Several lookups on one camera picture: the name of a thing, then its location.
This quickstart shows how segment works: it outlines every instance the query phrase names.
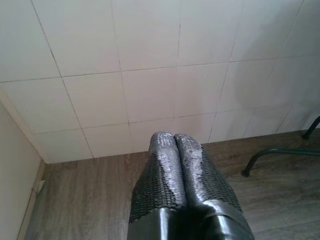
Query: wall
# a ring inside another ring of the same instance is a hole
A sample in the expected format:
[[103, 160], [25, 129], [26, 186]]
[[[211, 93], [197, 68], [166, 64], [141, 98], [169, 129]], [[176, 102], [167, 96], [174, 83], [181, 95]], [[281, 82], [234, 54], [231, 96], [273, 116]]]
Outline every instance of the wall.
[[40, 160], [0, 103], [0, 239], [17, 239]]
[[320, 0], [5, 0], [0, 88], [51, 162], [306, 129]]

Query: black metal frame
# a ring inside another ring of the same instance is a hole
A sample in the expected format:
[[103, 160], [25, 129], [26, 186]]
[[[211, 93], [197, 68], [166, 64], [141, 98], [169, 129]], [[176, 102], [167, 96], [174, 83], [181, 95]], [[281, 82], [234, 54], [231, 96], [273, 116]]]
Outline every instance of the black metal frame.
[[[318, 116], [309, 127], [309, 129], [302, 135], [303, 139], [308, 140], [310, 134], [315, 130], [317, 125], [320, 123], [320, 116]], [[296, 149], [288, 149], [288, 148], [267, 148], [261, 151], [258, 151], [255, 155], [253, 155], [246, 165], [245, 169], [241, 172], [241, 175], [244, 177], [250, 176], [250, 171], [255, 165], [258, 158], [267, 154], [291, 154], [291, 155], [307, 155], [307, 156], [320, 156], [320, 150], [308, 150], [302, 148]]]

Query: white tile wall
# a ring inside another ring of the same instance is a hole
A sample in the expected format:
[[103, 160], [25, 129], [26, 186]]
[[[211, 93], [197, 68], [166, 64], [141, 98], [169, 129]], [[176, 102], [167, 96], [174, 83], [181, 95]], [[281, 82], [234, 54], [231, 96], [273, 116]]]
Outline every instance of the white tile wall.
[[282, 56], [320, 54], [320, 1], [304, 0], [285, 42]]
[[218, 111], [255, 108], [276, 60], [231, 62]]
[[53, 162], [145, 151], [161, 130], [207, 143], [319, 114], [319, 0], [32, 1], [0, 3], [0, 88]]
[[174, 117], [176, 68], [122, 73], [130, 122]]
[[215, 114], [203, 114], [194, 116], [177, 117], [173, 122], [173, 132], [175, 134], [188, 134], [199, 143], [208, 142]]
[[133, 152], [128, 123], [83, 129], [94, 158]]
[[265, 106], [254, 110], [252, 119], [245, 131], [244, 137], [275, 134], [288, 114], [291, 105]]
[[308, 129], [318, 116], [320, 116], [319, 102], [296, 103], [284, 119], [278, 133]]
[[303, 0], [246, 0], [232, 60], [276, 58]]
[[175, 117], [215, 113], [227, 63], [182, 66], [175, 81]]
[[91, 159], [89, 146], [81, 129], [35, 135], [52, 163]]
[[120, 72], [63, 79], [83, 128], [128, 122]]
[[177, 64], [181, 0], [112, 0], [123, 70]]
[[173, 126], [172, 118], [130, 123], [133, 151], [135, 153], [148, 151], [151, 136], [158, 131], [172, 133]]
[[30, 1], [0, 2], [0, 82], [59, 77]]
[[179, 65], [227, 62], [243, 0], [183, 0]]
[[5, 82], [0, 85], [32, 133], [79, 129], [61, 78]]
[[63, 76], [119, 71], [110, 0], [32, 0]]
[[253, 112], [253, 109], [217, 112], [209, 142], [241, 139]]

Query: laminate floor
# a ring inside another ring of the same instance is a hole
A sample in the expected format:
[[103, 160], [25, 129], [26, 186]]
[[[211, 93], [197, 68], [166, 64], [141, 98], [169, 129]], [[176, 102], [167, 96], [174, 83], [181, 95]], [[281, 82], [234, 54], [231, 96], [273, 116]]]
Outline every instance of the laminate floor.
[[[270, 154], [269, 147], [320, 150], [320, 129], [204, 144], [233, 187], [256, 240], [320, 239], [320, 158]], [[125, 240], [133, 187], [147, 153], [47, 165], [27, 240]]]

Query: wooden floor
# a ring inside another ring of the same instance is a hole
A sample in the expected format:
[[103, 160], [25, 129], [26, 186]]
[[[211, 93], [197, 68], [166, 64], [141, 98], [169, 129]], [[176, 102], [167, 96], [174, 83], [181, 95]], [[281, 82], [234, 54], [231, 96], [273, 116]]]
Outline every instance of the wooden floor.
[[[268, 147], [320, 149], [320, 130], [204, 145], [227, 176], [256, 240], [320, 239], [320, 158], [266, 155], [249, 178], [240, 175]], [[131, 192], [147, 153], [48, 165], [27, 240], [125, 240]]]

